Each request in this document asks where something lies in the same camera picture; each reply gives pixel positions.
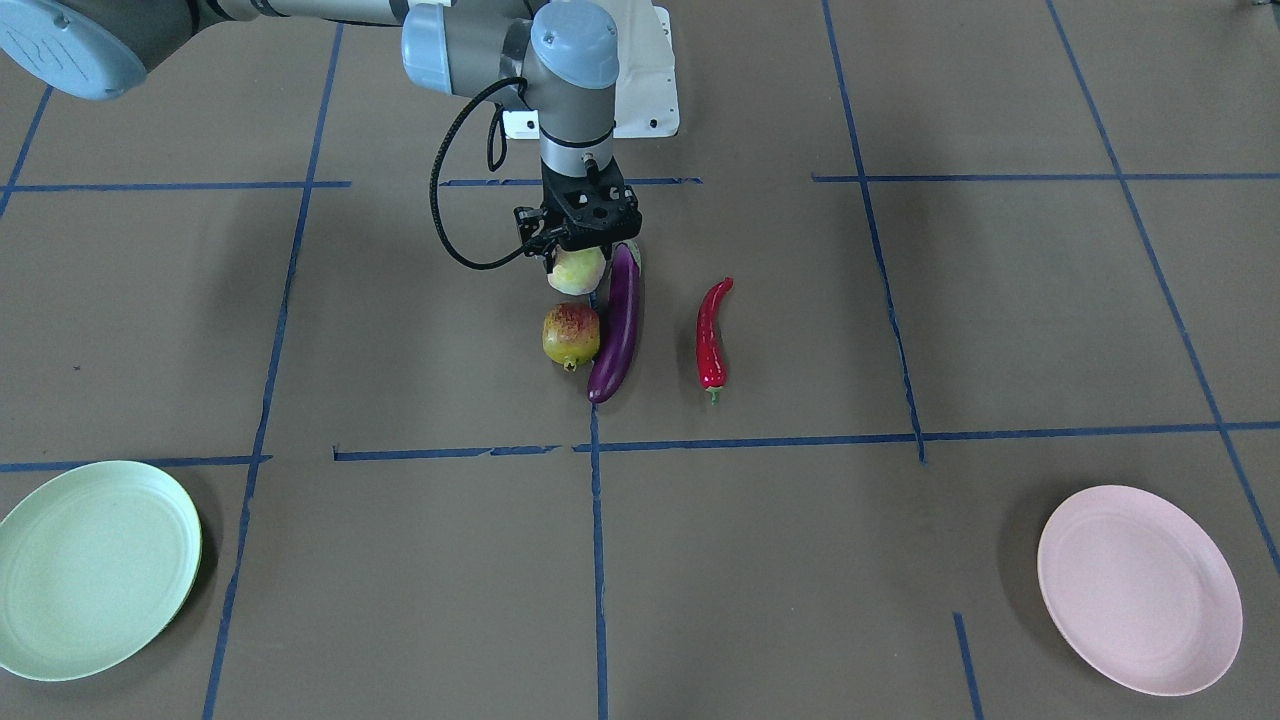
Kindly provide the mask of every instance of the onion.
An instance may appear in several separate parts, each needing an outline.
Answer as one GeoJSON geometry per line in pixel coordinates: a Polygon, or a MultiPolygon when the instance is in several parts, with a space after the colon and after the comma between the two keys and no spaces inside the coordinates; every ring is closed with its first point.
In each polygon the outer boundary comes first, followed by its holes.
{"type": "Polygon", "coordinates": [[[564,295],[586,295],[604,277],[604,252],[599,247],[557,250],[547,282],[564,295]]]}
{"type": "Polygon", "coordinates": [[[575,370],[600,351],[600,316],[585,302],[561,302],[543,320],[543,352],[575,370]]]}

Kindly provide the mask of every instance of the blue tape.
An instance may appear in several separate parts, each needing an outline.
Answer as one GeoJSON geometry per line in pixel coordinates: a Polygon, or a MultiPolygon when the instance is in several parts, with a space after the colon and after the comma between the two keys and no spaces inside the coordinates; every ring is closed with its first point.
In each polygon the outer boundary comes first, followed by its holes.
{"type": "Polygon", "coordinates": [[[31,143],[36,141],[36,131],[40,129],[40,120],[45,118],[45,109],[49,108],[49,99],[52,95],[54,86],[46,85],[45,94],[40,96],[40,105],[36,105],[36,114],[32,115],[31,124],[27,126],[27,137],[22,141],[22,150],[18,151],[18,160],[13,164],[13,172],[9,173],[9,182],[4,186],[4,193],[0,193],[0,218],[4,217],[4,211],[9,208],[9,197],[13,196],[18,178],[22,176],[22,168],[27,164],[27,154],[31,152],[31,143]]]}
{"type": "MultiPolygon", "coordinates": [[[[440,187],[508,187],[508,186],[539,186],[543,181],[535,178],[480,178],[480,179],[449,179],[440,182],[440,187]]],[[[627,184],[704,184],[703,178],[627,178],[627,184]]]]}
{"type": "MultiPolygon", "coordinates": [[[[1274,181],[1280,173],[996,173],[996,174],[947,174],[947,176],[867,176],[867,182],[1059,182],[1059,181],[1274,181]]],[[[819,176],[810,174],[819,183],[855,183],[858,176],[819,176]]]]}
{"type": "Polygon", "coordinates": [[[595,693],[599,720],[609,719],[609,655],[604,628],[604,519],[600,510],[600,420],[591,404],[591,527],[595,560],[595,693]]]}
{"type": "MultiPolygon", "coordinates": [[[[270,455],[262,455],[256,460],[266,462],[270,455]]],[[[136,462],[145,462],[155,468],[225,468],[234,465],[251,465],[255,461],[252,455],[228,455],[221,457],[148,457],[137,459],[136,462]]],[[[83,465],[99,462],[99,460],[54,460],[49,462],[0,462],[0,473],[44,473],[74,470],[83,465]]]]}
{"type": "MultiPolygon", "coordinates": [[[[659,439],[641,442],[600,443],[602,452],[649,452],[655,450],[723,450],[732,447],[813,447],[824,445],[883,445],[915,442],[913,433],[867,434],[867,436],[817,436],[817,437],[764,437],[731,439],[659,439]]],[[[589,452],[590,445],[573,446],[573,452],[589,452]]]]}
{"type": "Polygon", "coordinates": [[[558,445],[512,445],[506,447],[442,447],[438,450],[381,450],[372,452],[333,451],[334,462],[366,462],[380,460],[436,460],[442,457],[480,457],[481,455],[545,455],[558,445]]]}
{"type": "Polygon", "coordinates": [[[897,345],[897,359],[902,368],[902,386],[906,391],[906,406],[911,414],[911,430],[915,433],[915,447],[920,464],[927,464],[924,438],[920,433],[920,415],[915,407],[915,391],[911,388],[911,372],[908,369],[906,348],[902,346],[902,331],[897,323],[897,310],[893,306],[893,291],[890,288],[888,266],[881,247],[879,228],[876,224],[876,209],[872,206],[872,190],[867,182],[867,168],[863,165],[863,150],[858,142],[858,126],[854,123],[854,108],[849,101],[849,88],[845,85],[845,68],[840,59],[840,46],[836,44],[836,27],[831,20],[831,3],[822,0],[822,14],[827,22],[827,40],[831,44],[831,59],[836,65],[836,81],[840,83],[840,100],[845,106],[845,123],[849,126],[849,142],[854,149],[854,164],[858,167],[858,184],[863,191],[863,208],[867,210],[867,225],[872,236],[872,249],[876,251],[876,266],[879,269],[881,283],[884,286],[884,305],[888,310],[888,323],[893,329],[893,342],[897,345]]]}
{"type": "Polygon", "coordinates": [[[969,635],[964,630],[964,615],[952,612],[956,624],[956,642],[960,643],[960,660],[964,661],[964,676],[969,683],[969,703],[973,705],[974,720],[983,720],[982,696],[978,694],[978,675],[973,671],[973,656],[969,655],[969,635]]]}
{"type": "Polygon", "coordinates": [[[1224,428],[1236,430],[1280,430],[1280,420],[1262,423],[1224,423],[1224,428]]]}
{"type": "Polygon", "coordinates": [[[1190,359],[1192,368],[1196,370],[1196,379],[1199,380],[1201,391],[1204,393],[1204,401],[1208,404],[1210,413],[1213,415],[1215,427],[1222,438],[1222,445],[1226,447],[1228,456],[1231,459],[1231,466],[1235,469],[1235,477],[1240,483],[1240,489],[1244,492],[1244,498],[1248,501],[1249,510],[1253,512],[1253,520],[1257,523],[1258,532],[1262,534],[1262,542],[1267,548],[1267,553],[1271,556],[1271,564],[1275,566],[1276,574],[1280,574],[1280,552],[1276,550],[1276,543],[1271,537],[1271,530],[1267,528],[1266,518],[1262,515],[1262,509],[1258,506],[1257,498],[1253,495],[1253,487],[1249,483],[1248,474],[1244,471],[1244,465],[1240,462],[1240,459],[1235,452],[1235,443],[1231,441],[1231,434],[1228,432],[1226,424],[1222,420],[1222,413],[1217,406],[1217,400],[1213,398],[1213,391],[1210,388],[1204,368],[1201,365],[1199,355],[1197,355],[1196,346],[1192,343],[1190,333],[1187,331],[1187,323],[1183,322],[1183,314],[1178,310],[1178,302],[1174,300],[1174,293],[1169,288],[1169,281],[1165,278],[1165,270],[1160,265],[1160,259],[1156,256],[1156,249],[1151,243],[1151,236],[1147,232],[1147,224],[1142,219],[1142,213],[1138,211],[1138,202],[1134,200],[1133,191],[1129,188],[1129,182],[1125,179],[1124,170],[1120,168],[1120,160],[1111,143],[1111,137],[1107,135],[1107,129],[1102,124],[1102,115],[1098,113],[1098,106],[1093,101],[1093,94],[1089,92],[1089,86],[1084,81],[1084,72],[1080,70],[1080,64],[1075,59],[1075,51],[1071,49],[1071,41],[1066,37],[1066,28],[1062,26],[1062,19],[1057,14],[1057,8],[1053,5],[1053,0],[1044,0],[1044,4],[1048,6],[1050,17],[1053,19],[1053,27],[1057,28],[1057,35],[1062,40],[1062,47],[1066,50],[1066,56],[1071,63],[1071,70],[1075,73],[1075,79],[1080,85],[1080,92],[1084,95],[1085,104],[1089,106],[1089,114],[1093,115],[1098,136],[1102,138],[1102,146],[1106,149],[1107,158],[1111,160],[1111,168],[1115,170],[1115,177],[1120,182],[1120,188],[1124,191],[1125,202],[1129,204],[1129,211],[1133,214],[1133,222],[1138,225],[1138,236],[1142,237],[1142,246],[1147,251],[1147,259],[1151,261],[1151,269],[1156,274],[1156,281],[1160,283],[1160,291],[1164,293],[1165,302],[1169,305],[1169,313],[1172,315],[1174,324],[1178,327],[1178,334],[1183,338],[1183,347],[1187,348],[1187,356],[1190,359]]]}
{"type": "Polygon", "coordinates": [[[1125,173],[1132,181],[1270,181],[1280,173],[1125,173]]]}
{"type": "MultiPolygon", "coordinates": [[[[1280,420],[1258,423],[1224,423],[1229,430],[1280,430],[1280,420]]],[[[961,442],[995,439],[1034,439],[1064,437],[1157,436],[1179,433],[1217,433],[1216,423],[1183,423],[1171,425],[1102,425],[1092,428],[1029,428],[1009,430],[961,430],[922,433],[925,442],[961,442]]],[[[735,447],[820,447],[833,445],[892,445],[914,442],[913,433],[861,436],[760,437],[730,439],[658,439],[600,443],[600,452],[652,452],[662,450],[723,450],[735,447]]],[[[590,452],[590,445],[576,445],[573,452],[590,452]]]]}
{"type": "MultiPolygon", "coordinates": [[[[351,181],[317,181],[312,188],[351,187],[351,181]]],[[[19,184],[14,192],[164,192],[183,190],[303,190],[306,181],[268,182],[142,182],[142,183],[82,183],[82,184],[19,184]]]]}
{"type": "MultiPolygon", "coordinates": [[[[320,111],[316,118],[315,136],[311,141],[311,159],[307,165],[307,181],[302,188],[302,202],[298,206],[298,223],[293,232],[293,247],[289,251],[289,269],[284,277],[284,292],[280,297],[280,311],[275,322],[275,340],[271,345],[271,360],[266,370],[266,384],[262,389],[262,415],[253,438],[253,456],[260,457],[266,442],[266,427],[271,415],[271,400],[275,393],[275,378],[280,366],[280,354],[284,348],[284,332],[289,319],[289,293],[293,290],[293,277],[298,266],[298,251],[302,249],[302,236],[306,231],[307,213],[311,209],[311,190],[315,183],[316,165],[320,161],[320,145],[324,140],[325,117],[329,114],[329,97],[333,95],[333,78],[338,70],[338,54],[342,50],[342,24],[337,24],[333,36],[333,49],[329,54],[329,70],[325,76],[324,94],[320,97],[320,111]]],[[[244,541],[248,538],[251,501],[257,488],[260,462],[251,462],[244,482],[244,500],[241,503],[239,534],[236,541],[236,566],[232,579],[227,583],[227,596],[223,601],[223,615],[218,624],[218,642],[214,646],[214,661],[209,669],[209,688],[205,693],[204,720],[212,720],[218,701],[218,685],[223,675],[223,660],[227,656],[227,639],[230,635],[232,611],[236,606],[236,592],[239,588],[241,566],[244,559],[244,541]]]]}
{"type": "Polygon", "coordinates": [[[1100,428],[1039,428],[1027,430],[974,430],[957,433],[924,433],[929,442],[977,441],[977,439],[1029,439],[1055,437],[1106,437],[1106,436],[1156,436],[1169,433],[1216,433],[1213,423],[1185,423],[1180,425],[1112,425],[1100,428]]]}

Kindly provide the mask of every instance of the white mounting plate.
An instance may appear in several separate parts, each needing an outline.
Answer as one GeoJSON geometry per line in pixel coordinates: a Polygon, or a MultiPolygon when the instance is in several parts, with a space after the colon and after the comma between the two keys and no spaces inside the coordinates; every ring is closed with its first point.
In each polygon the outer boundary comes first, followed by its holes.
{"type": "MultiPolygon", "coordinates": [[[[663,36],[671,42],[671,13],[654,8],[663,36]]],[[[613,137],[671,137],[680,129],[676,68],[620,78],[614,102],[613,137]]],[[[538,140],[538,110],[507,110],[502,128],[512,140],[538,140]]]]}

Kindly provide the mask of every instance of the eggplant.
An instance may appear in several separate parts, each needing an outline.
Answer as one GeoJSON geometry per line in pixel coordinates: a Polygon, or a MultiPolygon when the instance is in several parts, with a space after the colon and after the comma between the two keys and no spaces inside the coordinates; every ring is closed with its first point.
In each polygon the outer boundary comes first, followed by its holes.
{"type": "Polygon", "coordinates": [[[613,250],[609,306],[604,309],[600,354],[595,357],[591,378],[586,383],[586,398],[591,402],[604,402],[622,387],[636,354],[643,309],[640,249],[628,240],[613,250]]]}

